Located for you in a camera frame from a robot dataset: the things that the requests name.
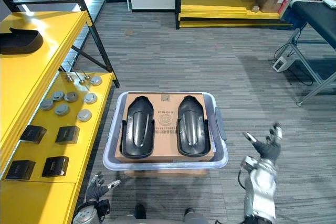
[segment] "white device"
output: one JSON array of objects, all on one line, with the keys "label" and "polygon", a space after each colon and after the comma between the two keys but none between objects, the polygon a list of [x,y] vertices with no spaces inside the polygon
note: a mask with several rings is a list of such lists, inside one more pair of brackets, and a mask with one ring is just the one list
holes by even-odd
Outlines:
[{"label": "white device", "polygon": [[331,9],[336,9],[336,0],[322,0]]},{"label": "white device", "polygon": [[292,56],[280,56],[277,61],[273,64],[273,69],[278,73],[287,70],[295,61],[295,57]]}]

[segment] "barcode label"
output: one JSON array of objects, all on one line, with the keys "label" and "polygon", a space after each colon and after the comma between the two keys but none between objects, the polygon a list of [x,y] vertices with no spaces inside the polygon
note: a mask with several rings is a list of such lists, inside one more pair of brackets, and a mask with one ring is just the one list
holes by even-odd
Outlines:
[{"label": "barcode label", "polygon": [[176,134],[176,130],[155,130],[156,134]]}]

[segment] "yellow shelf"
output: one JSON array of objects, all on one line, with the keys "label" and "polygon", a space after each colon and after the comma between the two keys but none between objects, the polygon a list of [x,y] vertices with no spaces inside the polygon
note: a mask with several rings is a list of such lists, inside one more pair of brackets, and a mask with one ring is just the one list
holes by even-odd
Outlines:
[{"label": "yellow shelf", "polygon": [[223,19],[223,20],[193,20],[181,21],[180,27],[239,27],[239,26],[290,26],[286,23],[278,23],[272,21],[260,22],[253,19]]},{"label": "yellow shelf", "polygon": [[241,0],[181,0],[182,12],[235,12],[245,13]]},{"label": "yellow shelf", "polygon": [[181,18],[279,19],[278,13],[252,12],[254,0],[182,0]]},{"label": "yellow shelf", "polygon": [[[65,73],[60,73],[48,91],[46,98],[50,98],[51,94],[57,90],[62,90],[64,93],[76,91],[79,98],[74,103],[68,103],[70,112],[64,116],[57,116],[54,113],[55,107],[49,111],[40,109],[37,111],[31,125],[42,126],[47,129],[47,132],[39,144],[20,142],[13,160],[28,159],[36,163],[28,182],[1,181],[5,185],[5,187],[2,187],[0,204],[0,212],[3,213],[1,215],[1,223],[19,223],[19,220],[25,218],[24,215],[26,213],[29,213],[26,217],[34,216],[33,220],[29,219],[29,223],[32,224],[71,223],[88,159],[96,139],[100,120],[115,75],[113,73],[88,73],[91,77],[100,76],[102,78],[102,84],[99,86],[91,86],[89,82],[86,82],[86,86],[82,86],[78,83],[78,78],[74,73],[70,73],[70,75],[74,78],[75,82],[67,82]],[[93,92],[97,95],[98,99],[94,104],[84,103],[83,98],[88,92]],[[59,101],[55,103],[55,106],[62,103],[67,102]],[[89,109],[92,113],[92,118],[87,122],[80,122],[76,118],[77,113],[82,109]],[[77,143],[63,145],[55,143],[59,127],[71,125],[76,125],[80,128]],[[41,177],[46,158],[52,156],[69,157],[65,176]],[[45,186],[39,189],[38,185],[40,184]],[[60,187],[58,185],[64,185],[65,187],[61,193],[55,192]],[[31,196],[32,191],[36,195],[35,197]],[[16,201],[16,209],[24,210],[18,212],[15,208],[10,208],[8,206],[10,198]],[[36,204],[37,207],[26,206],[27,198],[30,205]],[[52,202],[55,202],[53,208],[48,207]],[[57,213],[58,221],[54,220],[55,213]]]},{"label": "yellow shelf", "polygon": [[74,187],[73,183],[1,181],[1,223],[65,223]]},{"label": "yellow shelf", "polygon": [[43,44],[30,54],[0,55],[0,173],[85,23],[91,25],[87,12],[12,13],[1,22],[2,33],[10,27],[38,30]]}]

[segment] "bin handle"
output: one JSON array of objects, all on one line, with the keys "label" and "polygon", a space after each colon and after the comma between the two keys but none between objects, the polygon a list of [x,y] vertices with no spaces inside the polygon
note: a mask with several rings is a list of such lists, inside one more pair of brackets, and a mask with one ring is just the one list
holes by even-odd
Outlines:
[{"label": "bin handle", "polygon": [[219,107],[215,108],[215,117],[216,117],[216,123],[217,123],[217,128],[220,134],[220,137],[226,141],[226,134],[225,134],[225,127],[224,127],[224,122],[223,122],[223,116],[222,113],[219,109]]}]

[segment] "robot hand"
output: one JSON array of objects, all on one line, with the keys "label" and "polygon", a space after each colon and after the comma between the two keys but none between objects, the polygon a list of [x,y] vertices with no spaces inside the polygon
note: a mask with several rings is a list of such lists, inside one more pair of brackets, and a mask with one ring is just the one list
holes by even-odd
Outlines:
[{"label": "robot hand", "polygon": [[273,125],[273,129],[269,130],[269,133],[270,135],[266,136],[267,143],[258,141],[249,132],[243,132],[243,135],[252,143],[261,158],[268,159],[275,164],[280,155],[281,145],[277,141],[282,140],[282,129],[276,123]]},{"label": "robot hand", "polygon": [[116,187],[120,184],[120,180],[113,181],[109,183],[107,186],[103,186],[104,184],[104,175],[102,175],[101,171],[97,172],[92,178],[90,185],[86,191],[86,200],[85,202],[95,201],[98,202],[99,198],[107,193],[110,189]]},{"label": "robot hand", "polygon": [[77,209],[77,214],[73,219],[73,224],[99,224],[102,223],[105,215],[110,213],[110,203],[108,199],[99,200],[101,196],[110,189],[120,184],[120,180],[113,181],[107,186],[103,186],[104,179],[101,172],[97,172],[90,182],[86,191],[86,200]]}]

